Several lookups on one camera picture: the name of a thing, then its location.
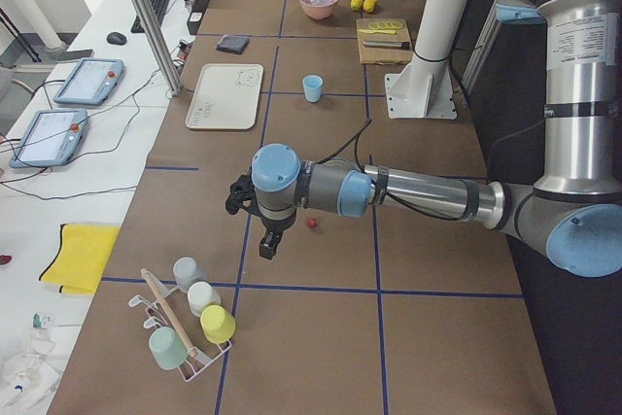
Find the pile of clear ice cubes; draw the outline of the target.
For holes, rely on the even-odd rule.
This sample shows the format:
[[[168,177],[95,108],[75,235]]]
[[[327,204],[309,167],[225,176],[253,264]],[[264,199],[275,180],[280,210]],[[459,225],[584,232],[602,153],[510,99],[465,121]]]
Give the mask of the pile of clear ice cubes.
[[[334,3],[333,0],[305,0],[305,3],[313,7],[324,7]]]

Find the white cup on rack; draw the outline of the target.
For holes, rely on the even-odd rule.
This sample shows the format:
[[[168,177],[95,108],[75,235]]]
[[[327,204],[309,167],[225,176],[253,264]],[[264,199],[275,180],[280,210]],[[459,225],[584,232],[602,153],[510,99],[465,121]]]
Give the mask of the white cup on rack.
[[[210,305],[221,304],[221,297],[218,291],[206,281],[193,283],[188,290],[187,299],[190,312],[195,317],[200,317],[205,308]]]

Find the grey cup on rack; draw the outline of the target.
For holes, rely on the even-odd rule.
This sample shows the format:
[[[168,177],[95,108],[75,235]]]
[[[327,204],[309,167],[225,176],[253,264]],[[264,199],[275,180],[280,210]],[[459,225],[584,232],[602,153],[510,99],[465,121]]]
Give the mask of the grey cup on rack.
[[[208,281],[205,270],[191,257],[177,259],[173,265],[173,274],[179,290],[184,294],[193,284]]]

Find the light blue plastic cup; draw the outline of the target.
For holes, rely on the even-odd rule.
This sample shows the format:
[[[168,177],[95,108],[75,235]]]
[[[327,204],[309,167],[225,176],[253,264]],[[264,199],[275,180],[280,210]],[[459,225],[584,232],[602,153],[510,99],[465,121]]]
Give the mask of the light blue plastic cup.
[[[324,80],[319,75],[306,75],[302,79],[302,86],[305,99],[310,103],[317,103],[323,92]]]

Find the mint green cup on rack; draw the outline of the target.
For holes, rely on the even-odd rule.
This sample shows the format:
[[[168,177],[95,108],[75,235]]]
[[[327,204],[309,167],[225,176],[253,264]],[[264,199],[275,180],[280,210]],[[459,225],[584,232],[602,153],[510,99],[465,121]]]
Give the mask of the mint green cup on rack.
[[[157,328],[151,334],[148,345],[157,365],[164,370],[179,367],[188,356],[187,347],[171,327]]]

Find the lower yellow lemon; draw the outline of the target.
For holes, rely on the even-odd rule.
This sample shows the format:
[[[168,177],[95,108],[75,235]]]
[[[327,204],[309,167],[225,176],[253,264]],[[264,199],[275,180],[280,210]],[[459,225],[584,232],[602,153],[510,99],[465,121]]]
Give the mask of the lower yellow lemon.
[[[358,12],[363,8],[363,0],[351,0],[350,9],[353,12]]]

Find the upper yellow lemon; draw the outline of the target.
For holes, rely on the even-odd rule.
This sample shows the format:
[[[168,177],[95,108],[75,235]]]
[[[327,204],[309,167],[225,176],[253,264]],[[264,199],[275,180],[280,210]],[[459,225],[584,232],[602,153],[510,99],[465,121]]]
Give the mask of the upper yellow lemon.
[[[378,0],[363,0],[363,11],[373,14],[378,6]]]

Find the steel muddler black tip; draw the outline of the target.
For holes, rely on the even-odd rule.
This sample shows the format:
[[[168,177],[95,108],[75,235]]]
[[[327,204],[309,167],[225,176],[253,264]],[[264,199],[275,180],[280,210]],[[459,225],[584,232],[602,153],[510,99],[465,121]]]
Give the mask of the steel muddler black tip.
[[[401,50],[401,51],[408,51],[410,49],[409,42],[363,41],[363,45],[366,48],[373,48],[373,49],[389,49],[389,50]]]

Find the black keyboard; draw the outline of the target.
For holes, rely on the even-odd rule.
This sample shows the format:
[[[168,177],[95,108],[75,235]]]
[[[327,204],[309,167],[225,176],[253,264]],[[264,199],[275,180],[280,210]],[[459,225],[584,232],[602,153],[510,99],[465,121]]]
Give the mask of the black keyboard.
[[[149,1],[151,3],[152,10],[157,20],[157,24],[161,25],[167,13],[170,0],[149,0]],[[139,17],[136,17],[135,20],[133,21],[131,28],[130,28],[130,32],[131,33],[144,33],[144,28],[142,26],[142,23]]]

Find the yellow cloth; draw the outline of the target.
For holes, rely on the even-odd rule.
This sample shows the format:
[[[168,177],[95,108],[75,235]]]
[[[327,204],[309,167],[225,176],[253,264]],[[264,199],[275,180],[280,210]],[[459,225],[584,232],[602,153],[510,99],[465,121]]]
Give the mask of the yellow cloth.
[[[61,294],[93,295],[119,232],[117,225],[61,225],[58,251],[39,281],[58,286]]]

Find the upper teach pendant tablet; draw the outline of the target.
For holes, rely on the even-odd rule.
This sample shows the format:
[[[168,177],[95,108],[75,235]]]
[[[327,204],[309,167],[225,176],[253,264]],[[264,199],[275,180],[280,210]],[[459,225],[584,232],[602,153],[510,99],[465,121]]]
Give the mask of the upper teach pendant tablet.
[[[53,102],[99,106],[112,94],[124,71],[121,59],[82,58],[54,95]]]

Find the teach pendant tablet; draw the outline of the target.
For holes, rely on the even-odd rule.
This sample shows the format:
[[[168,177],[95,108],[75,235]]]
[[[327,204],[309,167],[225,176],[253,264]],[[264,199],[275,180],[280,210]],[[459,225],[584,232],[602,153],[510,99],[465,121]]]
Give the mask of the teach pendant tablet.
[[[53,102],[99,106],[112,94],[124,71],[121,59],[82,58],[54,95]]]
[[[47,168],[65,165],[86,135],[88,114],[84,109],[38,111],[17,147],[12,168]]]

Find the lower teach pendant tablet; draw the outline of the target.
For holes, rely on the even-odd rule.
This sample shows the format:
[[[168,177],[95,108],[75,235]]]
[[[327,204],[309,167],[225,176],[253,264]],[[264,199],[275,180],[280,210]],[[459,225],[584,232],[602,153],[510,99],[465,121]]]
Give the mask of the lower teach pendant tablet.
[[[47,168],[65,165],[86,135],[88,114],[84,109],[38,111],[17,147],[12,168]]]

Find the black smartphone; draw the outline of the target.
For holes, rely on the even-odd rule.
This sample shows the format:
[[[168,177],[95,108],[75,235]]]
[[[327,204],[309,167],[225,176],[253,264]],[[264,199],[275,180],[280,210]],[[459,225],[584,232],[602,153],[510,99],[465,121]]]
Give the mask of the black smartphone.
[[[58,62],[68,62],[68,61],[79,60],[82,58],[90,58],[90,57],[93,57],[93,54],[94,54],[93,49],[63,51],[63,52],[59,52],[55,56],[55,60]]]

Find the white crumpled plastic bag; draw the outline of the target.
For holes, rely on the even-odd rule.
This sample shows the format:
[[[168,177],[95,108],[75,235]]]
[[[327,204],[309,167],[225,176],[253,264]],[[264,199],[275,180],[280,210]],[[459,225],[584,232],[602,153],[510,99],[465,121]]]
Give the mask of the white crumpled plastic bag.
[[[27,414],[57,388],[61,372],[48,357],[56,344],[47,329],[32,329],[23,350],[1,365],[1,413]]]

